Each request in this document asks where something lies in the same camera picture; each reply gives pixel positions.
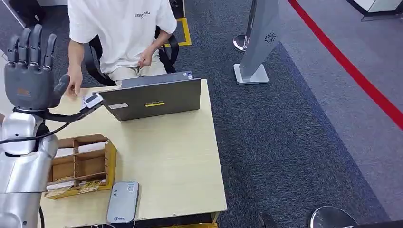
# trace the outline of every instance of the stanchion base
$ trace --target stanchion base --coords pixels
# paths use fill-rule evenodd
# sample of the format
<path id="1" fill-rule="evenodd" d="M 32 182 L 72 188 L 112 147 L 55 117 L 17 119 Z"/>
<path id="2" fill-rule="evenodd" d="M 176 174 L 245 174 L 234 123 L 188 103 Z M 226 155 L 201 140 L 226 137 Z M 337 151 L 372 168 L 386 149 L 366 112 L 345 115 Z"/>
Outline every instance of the stanchion base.
<path id="1" fill-rule="evenodd" d="M 357 222 L 347 212 L 324 206 L 315 210 L 312 214 L 309 228 L 332 228 L 358 226 Z"/>
<path id="2" fill-rule="evenodd" d="M 235 49 L 242 53 L 246 51 L 246 48 L 243 47 L 243 44 L 245 43 L 245 36 L 245 34 L 239 34 L 232 40 Z"/>
<path id="3" fill-rule="evenodd" d="M 269 77 L 267 77 L 266 70 L 264 69 L 264 66 L 262 64 L 259 66 L 259 68 L 256 70 L 256 72 L 249 79 L 242 78 L 242 75 L 240 74 L 239 66 L 240 66 L 239 64 L 234 64 L 234 71 L 235 71 L 235 76 L 237 78 L 237 84 L 239 84 L 239 85 L 261 84 L 261 83 L 269 82 Z"/>

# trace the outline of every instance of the black cable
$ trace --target black cable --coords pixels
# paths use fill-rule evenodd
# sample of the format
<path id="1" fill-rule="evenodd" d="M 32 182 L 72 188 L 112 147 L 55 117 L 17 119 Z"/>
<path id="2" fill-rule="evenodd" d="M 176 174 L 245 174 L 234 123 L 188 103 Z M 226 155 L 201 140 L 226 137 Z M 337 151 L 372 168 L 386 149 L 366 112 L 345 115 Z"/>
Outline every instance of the black cable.
<path id="1" fill-rule="evenodd" d="M 45 217 L 43 217 L 42 207 L 39 206 L 40 227 L 45 228 Z"/>
<path id="2" fill-rule="evenodd" d="M 17 139 L 6 139 L 3 141 L 0 141 L 0 145 L 1 144 L 5 144 L 5 143 L 15 143 L 15 142 L 22 142 L 22 141 L 29 141 L 29 140 L 37 140 L 37 139 L 41 139 L 41 138 L 45 138 L 48 137 L 49 135 L 53 135 L 58 133 L 59 131 L 65 129 L 70 123 L 66 123 L 65 125 L 57 128 L 56 130 L 46 133 L 44 135 L 40 135 L 40 136 L 33 136 L 33 137 L 25 137 L 25 138 L 17 138 Z"/>

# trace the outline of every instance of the dark blue carpet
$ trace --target dark blue carpet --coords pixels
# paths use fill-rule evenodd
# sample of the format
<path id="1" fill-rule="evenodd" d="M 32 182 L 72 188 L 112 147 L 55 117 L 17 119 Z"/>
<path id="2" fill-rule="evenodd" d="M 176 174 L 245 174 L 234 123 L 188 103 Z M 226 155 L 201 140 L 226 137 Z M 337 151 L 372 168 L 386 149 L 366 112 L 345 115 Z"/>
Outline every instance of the dark blue carpet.
<path id="1" fill-rule="evenodd" d="M 281 228 L 305 227 L 307 216 L 323 205 L 341 207 L 359 223 L 388 221 L 281 44 L 264 63 L 268 84 L 235 83 L 231 68 L 241 54 L 231 40 L 246 27 L 249 6 L 242 0 L 186 1 L 193 45 L 181 47 L 175 65 L 208 79 L 228 204 L 219 226 L 257 228 L 258 214 L 266 212 Z M 48 11 L 52 19 L 44 28 L 58 35 L 55 72 L 63 74 L 68 18 L 63 8 Z M 83 85 L 98 84 L 86 76 Z"/>

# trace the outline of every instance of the item in wooden box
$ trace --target item in wooden box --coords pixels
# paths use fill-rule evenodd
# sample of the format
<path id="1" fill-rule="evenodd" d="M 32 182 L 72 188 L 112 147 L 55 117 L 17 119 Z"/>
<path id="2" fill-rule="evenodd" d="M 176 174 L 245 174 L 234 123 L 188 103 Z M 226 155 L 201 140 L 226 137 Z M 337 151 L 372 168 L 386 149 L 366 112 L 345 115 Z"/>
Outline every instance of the item in wooden box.
<path id="1" fill-rule="evenodd" d="M 102 180 L 94 180 L 91 182 L 86 183 L 84 186 L 82 186 L 79 190 L 79 194 L 87 193 L 87 192 L 92 192 L 98 190 L 99 185 L 101 185 Z"/>
<path id="2" fill-rule="evenodd" d="M 79 146 L 78 147 L 78 152 L 79 153 L 85 153 L 85 152 L 89 152 L 89 151 L 102 150 L 103 148 L 105 148 L 105 145 L 107 143 L 108 143 L 108 141 Z"/>
<path id="3" fill-rule="evenodd" d="M 55 182 L 66 181 L 66 180 L 70 180 L 70 179 L 73 179 L 73 177 L 62 177 L 62 178 L 56 179 Z"/>
<path id="4" fill-rule="evenodd" d="M 50 197 L 54 197 L 54 196 L 63 195 L 65 192 L 67 192 L 72 187 L 73 186 L 67 186 L 67 187 L 63 187 L 63 188 L 50 190 L 45 194 L 45 197 L 50 198 Z"/>
<path id="5" fill-rule="evenodd" d="M 79 187 L 82 187 L 82 186 L 84 186 L 84 185 L 86 185 L 86 184 L 88 184 L 88 183 L 89 183 L 89 181 L 80 182 L 80 183 L 79 183 Z M 101 184 L 105 184 L 105 183 L 106 183 L 106 180 L 105 180 L 105 179 L 101 180 Z"/>
<path id="6" fill-rule="evenodd" d="M 55 158 L 64 157 L 74 154 L 74 148 L 59 148 Z"/>
<path id="7" fill-rule="evenodd" d="M 65 188 L 65 187 L 72 187 L 74 186 L 74 180 L 68 181 L 68 182 L 63 182 L 63 183 L 58 183 L 58 184 L 51 184 L 46 186 L 47 190 L 55 190 L 55 189 L 60 189 L 60 188 Z"/>

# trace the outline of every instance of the speaker grille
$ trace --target speaker grille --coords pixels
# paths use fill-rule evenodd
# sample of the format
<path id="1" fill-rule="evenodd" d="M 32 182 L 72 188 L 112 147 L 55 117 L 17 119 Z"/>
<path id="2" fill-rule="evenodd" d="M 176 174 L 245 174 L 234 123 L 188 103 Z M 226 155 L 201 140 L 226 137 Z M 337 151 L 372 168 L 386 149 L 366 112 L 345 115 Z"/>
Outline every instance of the speaker grille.
<path id="1" fill-rule="evenodd" d="M 277 35 L 271 32 L 265 37 L 265 42 L 269 44 L 273 42 L 276 39 L 276 37 Z"/>

